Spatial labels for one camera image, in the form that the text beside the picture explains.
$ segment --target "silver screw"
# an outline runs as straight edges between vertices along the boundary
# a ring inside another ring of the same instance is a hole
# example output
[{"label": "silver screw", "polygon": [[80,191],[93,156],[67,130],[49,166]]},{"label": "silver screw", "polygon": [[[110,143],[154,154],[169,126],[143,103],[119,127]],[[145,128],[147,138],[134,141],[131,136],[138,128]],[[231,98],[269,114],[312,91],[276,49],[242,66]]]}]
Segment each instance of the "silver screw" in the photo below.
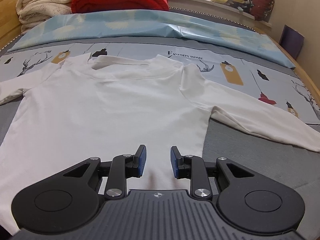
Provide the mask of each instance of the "silver screw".
[{"label": "silver screw", "polygon": [[107,195],[110,197],[118,197],[122,194],[122,190],[118,188],[111,188],[107,190]]},{"label": "silver screw", "polygon": [[207,197],[210,195],[210,191],[205,189],[205,188],[198,188],[195,190],[195,194],[198,196],[198,197]]}]

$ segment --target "patterned trim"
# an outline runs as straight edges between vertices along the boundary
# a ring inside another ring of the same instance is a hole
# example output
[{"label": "patterned trim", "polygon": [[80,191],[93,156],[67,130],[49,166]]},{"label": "patterned trim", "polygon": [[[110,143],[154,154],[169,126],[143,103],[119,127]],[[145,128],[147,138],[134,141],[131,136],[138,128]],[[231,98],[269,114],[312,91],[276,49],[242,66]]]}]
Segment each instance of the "patterned trim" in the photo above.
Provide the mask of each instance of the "patterned trim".
[{"label": "patterned trim", "polygon": [[15,37],[12,41],[10,41],[7,45],[5,45],[2,49],[0,49],[0,52],[6,47],[8,46],[11,42],[13,42],[16,38],[20,37],[22,34],[18,35],[17,37]]},{"label": "patterned trim", "polygon": [[222,19],[222,20],[225,20],[225,21],[229,21],[229,22],[233,22],[235,24],[238,24],[238,25],[241,25],[243,27],[246,27],[250,30],[253,30],[255,33],[256,31],[253,29],[253,28],[250,28],[246,25],[243,25],[241,23],[237,23],[237,22],[234,22],[234,21],[231,21],[231,20],[228,20],[228,19],[225,19],[225,18],[221,18],[221,17],[218,17],[218,16],[215,16],[215,15],[212,15],[212,14],[207,14],[207,13],[203,13],[203,12],[198,12],[198,11],[193,11],[193,10],[188,10],[188,9],[181,9],[181,8],[177,8],[177,7],[169,7],[169,9],[174,9],[174,10],[180,10],[180,11],[187,11],[187,12],[193,12],[193,13],[198,13],[198,14],[203,14],[203,15],[207,15],[207,16],[210,16],[210,17],[214,17],[214,18],[218,18],[218,19]]}]

